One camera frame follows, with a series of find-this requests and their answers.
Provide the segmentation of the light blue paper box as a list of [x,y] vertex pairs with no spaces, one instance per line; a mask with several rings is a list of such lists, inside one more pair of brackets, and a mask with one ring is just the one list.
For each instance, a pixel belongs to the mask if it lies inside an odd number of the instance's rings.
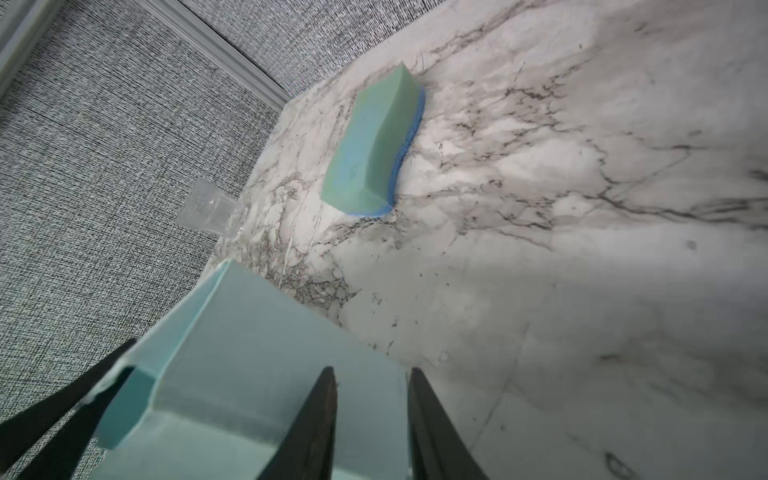
[[97,391],[96,479],[254,479],[325,368],[338,403],[332,475],[411,473],[404,369],[234,261],[123,354]]

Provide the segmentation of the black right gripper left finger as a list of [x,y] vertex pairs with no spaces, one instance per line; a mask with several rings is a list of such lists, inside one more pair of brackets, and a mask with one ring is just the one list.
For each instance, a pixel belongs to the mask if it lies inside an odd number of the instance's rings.
[[258,480],[332,477],[337,418],[334,369],[325,367]]

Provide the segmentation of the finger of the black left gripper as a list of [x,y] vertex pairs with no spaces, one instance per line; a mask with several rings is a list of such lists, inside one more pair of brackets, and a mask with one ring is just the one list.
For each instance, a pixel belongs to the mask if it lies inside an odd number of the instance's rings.
[[72,474],[103,415],[132,370],[124,369],[104,390],[92,391],[137,343],[124,342],[69,385],[1,423],[1,472],[8,471],[69,411],[74,414],[23,469],[25,474]]
[[77,409],[18,474],[20,479],[72,477],[104,413],[132,370],[123,370],[107,389],[80,405],[78,402],[106,373],[105,365],[96,365],[68,386],[14,416],[14,459],[19,460],[69,410]]

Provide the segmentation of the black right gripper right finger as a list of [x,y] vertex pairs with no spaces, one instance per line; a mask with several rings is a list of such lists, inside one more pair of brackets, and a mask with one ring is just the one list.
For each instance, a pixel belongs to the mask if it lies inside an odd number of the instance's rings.
[[414,479],[484,479],[424,372],[408,382],[409,445]]

